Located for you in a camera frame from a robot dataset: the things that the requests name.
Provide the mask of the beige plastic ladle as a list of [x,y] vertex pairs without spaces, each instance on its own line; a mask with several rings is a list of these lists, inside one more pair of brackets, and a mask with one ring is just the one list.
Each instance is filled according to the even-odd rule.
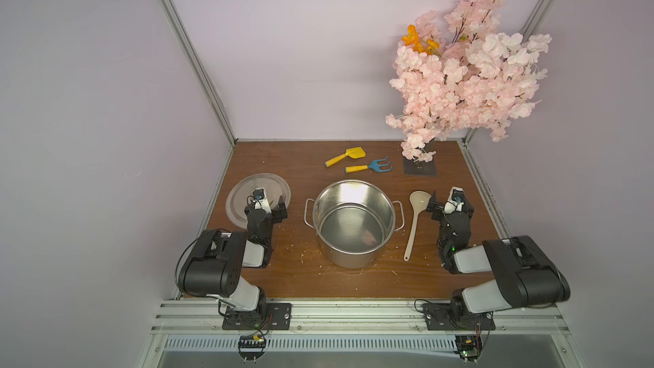
[[418,218],[429,206],[431,195],[424,191],[415,191],[410,195],[410,205],[412,207],[412,220],[410,234],[405,247],[404,261],[409,262],[416,238]]

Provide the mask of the stainless steel pot lid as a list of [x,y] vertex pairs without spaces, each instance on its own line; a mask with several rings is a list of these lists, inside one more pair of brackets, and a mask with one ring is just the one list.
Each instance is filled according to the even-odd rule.
[[249,204],[270,213],[281,200],[286,205],[291,202],[291,188],[286,180],[272,173],[259,173],[237,183],[228,194],[225,209],[233,225],[247,228],[245,209]]

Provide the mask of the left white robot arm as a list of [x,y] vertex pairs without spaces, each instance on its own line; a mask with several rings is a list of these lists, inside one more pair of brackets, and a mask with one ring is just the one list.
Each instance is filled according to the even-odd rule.
[[245,207],[245,230],[203,231],[180,256],[174,282],[182,294],[210,297],[225,305],[227,318],[255,321],[270,316],[264,289],[250,284],[243,269],[265,269],[274,253],[274,226],[288,217],[283,198],[270,206],[257,190]]

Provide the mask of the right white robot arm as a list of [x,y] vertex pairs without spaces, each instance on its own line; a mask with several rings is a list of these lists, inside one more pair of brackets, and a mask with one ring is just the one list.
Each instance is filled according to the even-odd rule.
[[470,245],[474,209],[463,189],[453,187],[444,203],[432,194],[427,212],[439,223],[437,250],[447,272],[493,275],[491,281],[453,293],[447,308],[450,320],[459,323],[514,308],[551,307],[571,297],[567,279],[531,237]]

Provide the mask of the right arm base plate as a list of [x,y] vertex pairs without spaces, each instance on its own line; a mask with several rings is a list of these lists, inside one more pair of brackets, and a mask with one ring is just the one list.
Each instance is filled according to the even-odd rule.
[[424,303],[422,312],[429,331],[493,331],[492,314],[471,313],[462,303]]

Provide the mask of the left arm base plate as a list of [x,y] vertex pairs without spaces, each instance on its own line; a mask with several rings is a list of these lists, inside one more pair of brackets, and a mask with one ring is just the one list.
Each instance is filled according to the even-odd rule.
[[288,331],[291,327],[291,316],[291,303],[267,303],[253,311],[235,311],[228,308],[224,313],[221,328],[225,331]]

